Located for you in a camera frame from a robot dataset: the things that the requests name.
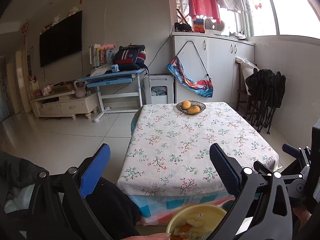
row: shoe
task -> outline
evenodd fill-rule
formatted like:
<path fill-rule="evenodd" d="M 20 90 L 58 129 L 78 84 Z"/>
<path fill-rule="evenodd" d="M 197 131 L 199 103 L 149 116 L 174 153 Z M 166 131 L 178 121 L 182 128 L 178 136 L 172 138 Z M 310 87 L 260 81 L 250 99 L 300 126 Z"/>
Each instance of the shoe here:
<path fill-rule="evenodd" d="M 244 34 L 241 33 L 231 33 L 229 32 L 229 37 L 235 37 L 239 40 L 245 40 L 247 37 Z"/>
<path fill-rule="evenodd" d="M 185 32 L 189 32 L 189 33 L 193 32 L 191 26 L 189 24 L 185 24 L 185 23 L 183 23 L 183 24 L 175 23 L 174 29 L 176 32 L 184 32 L 184 33 Z"/>

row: white sneaker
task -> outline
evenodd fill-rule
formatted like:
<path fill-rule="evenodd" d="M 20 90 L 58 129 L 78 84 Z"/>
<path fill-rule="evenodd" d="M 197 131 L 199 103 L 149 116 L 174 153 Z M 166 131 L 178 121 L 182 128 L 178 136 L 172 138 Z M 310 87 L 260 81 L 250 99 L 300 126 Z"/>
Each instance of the white sneaker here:
<path fill-rule="evenodd" d="M 241 33 L 231 33 L 229 32 L 229 37 L 235 37 L 239 40 L 245 40 L 247 37 L 244 34 Z"/>

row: storage box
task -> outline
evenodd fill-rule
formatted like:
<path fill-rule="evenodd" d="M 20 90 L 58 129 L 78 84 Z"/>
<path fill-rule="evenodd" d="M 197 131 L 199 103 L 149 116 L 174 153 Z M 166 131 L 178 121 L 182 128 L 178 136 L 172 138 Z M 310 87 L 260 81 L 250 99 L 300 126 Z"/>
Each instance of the storage box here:
<path fill-rule="evenodd" d="M 173 104 L 173 76 L 167 74 L 149 75 L 144 78 L 146 103 Z"/>

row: hand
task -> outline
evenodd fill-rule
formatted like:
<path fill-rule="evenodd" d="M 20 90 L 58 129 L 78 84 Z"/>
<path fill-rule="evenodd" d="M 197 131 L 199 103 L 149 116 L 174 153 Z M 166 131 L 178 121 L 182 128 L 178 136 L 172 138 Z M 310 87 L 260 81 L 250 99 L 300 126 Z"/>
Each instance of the hand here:
<path fill-rule="evenodd" d="M 300 227 L 299 230 L 301 230 L 301 228 L 303 228 L 303 226 L 308 222 L 309 218 L 311 217 L 311 214 L 309 213 L 309 211 L 302 205 L 296 207 L 296 208 L 292 208 L 294 214 L 299 218 L 300 220 Z"/>
<path fill-rule="evenodd" d="M 150 236 L 130 236 L 123 240 L 170 240 L 169 233 L 159 233 Z"/>

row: floral tablecloth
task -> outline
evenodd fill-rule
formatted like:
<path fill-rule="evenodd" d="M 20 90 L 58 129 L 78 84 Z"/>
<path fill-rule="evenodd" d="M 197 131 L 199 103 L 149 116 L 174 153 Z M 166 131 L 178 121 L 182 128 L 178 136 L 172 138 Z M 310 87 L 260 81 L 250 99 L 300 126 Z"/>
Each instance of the floral tablecloth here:
<path fill-rule="evenodd" d="M 179 196 L 224 190 L 209 158 L 218 143 L 243 167 L 259 160 L 270 169 L 278 154 L 224 102 L 206 103 L 198 115 L 175 104 L 144 105 L 117 186 L 127 195 Z"/>

